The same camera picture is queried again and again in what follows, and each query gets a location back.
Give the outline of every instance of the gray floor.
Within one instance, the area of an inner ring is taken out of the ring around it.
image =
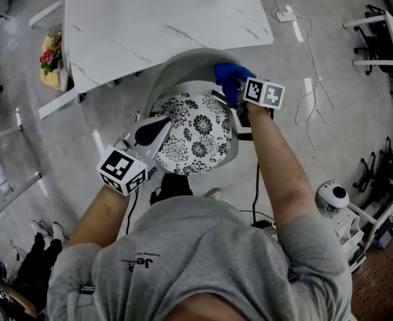
[[[138,78],[124,78],[113,88],[100,87],[88,94],[80,105],[40,121],[37,110],[57,92],[40,82],[40,47],[46,30],[29,29],[31,16],[55,0],[13,0],[9,20],[0,29],[0,130],[16,124],[18,108],[24,133],[0,141],[0,162],[12,187],[34,171],[43,175],[0,215],[0,258],[9,267],[15,253],[12,239],[25,250],[31,247],[32,219],[61,223],[70,234],[101,187],[95,166],[100,154],[94,141],[99,133],[102,143],[113,144],[141,108],[141,96],[147,91],[150,70]],[[299,157],[304,168],[313,162],[313,150],[305,128],[295,124],[299,100],[305,93],[305,78],[315,79],[306,42],[299,43],[290,23],[278,23],[271,15],[273,0],[261,0],[269,17],[274,43],[263,47],[233,49],[235,55],[257,76],[282,84],[287,92],[283,109],[275,120]],[[314,189],[334,179],[341,183],[354,201],[359,199],[351,185],[362,168],[361,157],[368,158],[383,148],[385,138],[393,139],[393,99],[386,74],[374,68],[366,76],[364,68],[353,67],[353,48],[361,44],[359,35],[344,30],[342,23],[363,17],[368,3],[383,7],[382,0],[279,0],[289,4],[296,14],[310,17],[314,24],[311,44],[319,74],[336,109],[334,119],[324,125],[320,116],[311,121],[310,132],[317,149],[317,164],[309,174]],[[305,36],[309,22],[299,20]],[[319,107],[326,118],[333,110],[318,90]],[[307,111],[302,109],[303,116]],[[224,200],[240,209],[251,209],[255,192],[256,157],[252,143],[242,143],[232,163],[198,177],[190,184],[196,195],[212,187],[224,191]],[[142,188],[135,210],[136,219],[148,208],[150,192],[159,186],[155,176]],[[260,185],[258,210],[271,214],[264,187]],[[251,213],[245,213],[248,222]]]

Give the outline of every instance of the black and white floral plate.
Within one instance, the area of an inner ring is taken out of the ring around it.
[[[169,116],[173,123],[155,157],[166,171],[186,176],[206,173],[226,157],[232,132],[229,117],[217,100],[180,94],[166,101],[156,115]]]

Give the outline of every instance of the gray t-shirt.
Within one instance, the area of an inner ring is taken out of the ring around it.
[[[278,239],[224,202],[158,202],[111,246],[75,245],[59,255],[50,320],[163,320],[187,297],[212,293],[249,320],[348,321],[351,274],[333,230],[302,216]]]

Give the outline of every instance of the blue glove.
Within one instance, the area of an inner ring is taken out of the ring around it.
[[[236,64],[216,64],[214,66],[216,74],[216,84],[221,86],[225,97],[233,106],[238,104],[239,87],[241,82],[246,82],[247,78],[255,78],[250,70]]]

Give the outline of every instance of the wooden floor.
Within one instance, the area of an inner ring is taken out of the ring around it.
[[[352,312],[359,321],[393,320],[393,239],[368,259],[353,275]]]

